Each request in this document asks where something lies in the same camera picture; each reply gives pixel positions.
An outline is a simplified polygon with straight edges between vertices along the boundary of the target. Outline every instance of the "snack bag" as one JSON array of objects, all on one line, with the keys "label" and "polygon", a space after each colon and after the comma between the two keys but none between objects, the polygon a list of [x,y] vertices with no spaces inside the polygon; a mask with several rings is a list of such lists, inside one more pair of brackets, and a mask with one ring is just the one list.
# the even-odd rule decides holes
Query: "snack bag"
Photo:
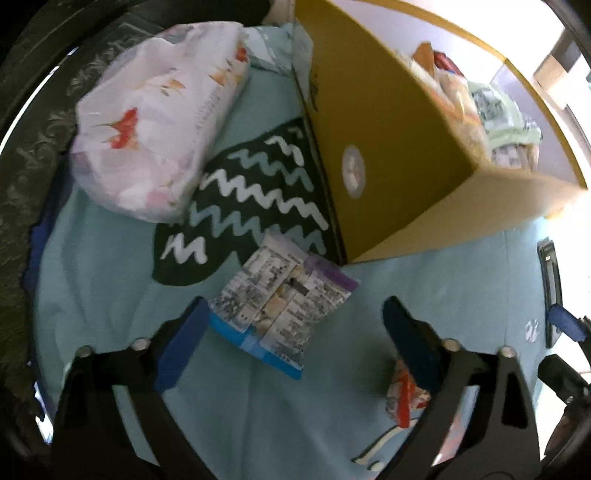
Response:
[{"label": "snack bag", "polygon": [[260,249],[210,302],[211,325],[234,345],[299,380],[319,322],[357,285],[286,236],[267,233]]},{"label": "snack bag", "polygon": [[466,79],[435,65],[431,44],[422,43],[412,58],[397,52],[398,59],[421,82],[439,107],[456,138],[475,160],[490,164],[491,149]]},{"label": "snack bag", "polygon": [[386,413],[400,428],[410,427],[414,413],[424,409],[431,395],[419,388],[402,360],[396,361],[394,378],[386,395]]}]

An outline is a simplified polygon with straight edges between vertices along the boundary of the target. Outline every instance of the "blue cloth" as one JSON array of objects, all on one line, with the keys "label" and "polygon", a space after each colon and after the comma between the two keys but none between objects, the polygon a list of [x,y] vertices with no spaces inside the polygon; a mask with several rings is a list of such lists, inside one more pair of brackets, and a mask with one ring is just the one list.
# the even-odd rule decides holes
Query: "blue cloth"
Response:
[{"label": "blue cloth", "polygon": [[[291,78],[253,69],[213,154],[300,115]],[[54,402],[80,346],[114,351],[150,337],[196,295],[217,295],[240,267],[233,252],[199,283],[158,283],[152,279],[157,228],[102,209],[74,188],[44,251],[35,304],[38,363]],[[393,426],[385,394],[396,353],[382,324],[384,300],[396,295],[440,337],[468,349],[514,346],[532,390],[545,353],[536,245],[546,236],[546,222],[537,220],[458,247],[348,265],[344,270],[361,284],[319,326],[301,380],[210,328],[164,401],[220,480],[370,478],[350,460]],[[534,320],[540,331],[530,342],[527,324]],[[126,390],[115,394],[136,452],[154,461]],[[376,460],[387,462],[405,436],[391,440]]]}]

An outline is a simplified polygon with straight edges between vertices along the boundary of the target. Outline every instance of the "cardboard box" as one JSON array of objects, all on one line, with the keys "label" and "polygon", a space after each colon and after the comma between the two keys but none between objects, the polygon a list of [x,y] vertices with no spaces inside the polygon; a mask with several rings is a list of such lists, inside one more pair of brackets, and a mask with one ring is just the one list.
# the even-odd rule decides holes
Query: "cardboard box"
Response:
[{"label": "cardboard box", "polygon": [[297,0],[295,14],[294,68],[347,261],[456,245],[586,191],[471,157],[419,82],[352,17],[326,0]]}]

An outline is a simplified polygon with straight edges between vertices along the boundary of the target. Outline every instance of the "food package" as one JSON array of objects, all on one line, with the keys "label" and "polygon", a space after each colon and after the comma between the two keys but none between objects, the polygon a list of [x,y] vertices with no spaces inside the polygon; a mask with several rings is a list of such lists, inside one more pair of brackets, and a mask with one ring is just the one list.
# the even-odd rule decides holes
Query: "food package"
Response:
[{"label": "food package", "polygon": [[497,85],[468,82],[492,149],[492,162],[504,168],[535,170],[542,131]]},{"label": "food package", "polygon": [[77,105],[72,173],[96,203],[147,220],[186,212],[246,80],[244,28],[176,25],[123,52]]},{"label": "food package", "polygon": [[386,395],[386,413],[400,428],[410,427],[413,415],[422,411],[431,400],[427,390],[417,386],[408,367],[402,360],[396,361],[394,378]]},{"label": "food package", "polygon": [[212,328],[299,380],[316,327],[357,288],[328,260],[267,232],[262,245],[210,302]]},{"label": "food package", "polygon": [[425,87],[465,149],[474,159],[490,164],[491,149],[466,79],[438,69],[428,42],[422,43],[412,58],[400,52],[397,56]]}]

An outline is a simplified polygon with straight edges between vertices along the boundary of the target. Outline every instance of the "light blue zigzag stripe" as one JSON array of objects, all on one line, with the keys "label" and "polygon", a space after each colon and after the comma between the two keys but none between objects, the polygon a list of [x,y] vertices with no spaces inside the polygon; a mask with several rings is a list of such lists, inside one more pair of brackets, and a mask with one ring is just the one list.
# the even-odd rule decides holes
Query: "light blue zigzag stripe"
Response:
[{"label": "light blue zigzag stripe", "polygon": [[301,182],[304,184],[306,190],[308,190],[308,192],[314,191],[314,185],[312,184],[310,177],[302,167],[297,167],[294,169],[294,171],[288,172],[285,168],[285,165],[278,160],[275,160],[273,163],[269,164],[267,154],[264,152],[255,153],[251,157],[248,154],[248,149],[243,148],[241,150],[238,150],[237,152],[230,153],[227,158],[229,158],[230,160],[240,160],[240,164],[246,170],[258,163],[261,167],[262,172],[268,177],[272,177],[273,175],[275,175],[275,173],[280,171],[281,173],[283,173],[283,176],[285,177],[285,182],[289,186],[292,186],[295,182],[297,182],[297,179],[300,179]]},{"label": "light blue zigzag stripe", "polygon": [[[222,211],[217,205],[210,205],[199,211],[197,210],[195,202],[191,203],[191,206],[189,207],[189,224],[191,224],[191,226],[199,225],[201,221],[208,216],[211,216],[212,218],[212,234],[214,238],[218,238],[226,228],[232,226],[234,236],[242,236],[245,233],[250,232],[256,244],[262,244],[265,233],[261,229],[261,221],[258,216],[250,217],[243,224],[240,212],[234,210],[222,221]],[[267,230],[281,233],[281,228],[277,223],[271,225]],[[304,251],[308,251],[312,244],[315,244],[320,255],[326,253],[326,247],[319,230],[314,230],[308,236],[304,236],[303,228],[301,225],[297,225],[290,228],[287,232],[284,232],[284,235],[291,238],[295,244]]]}]

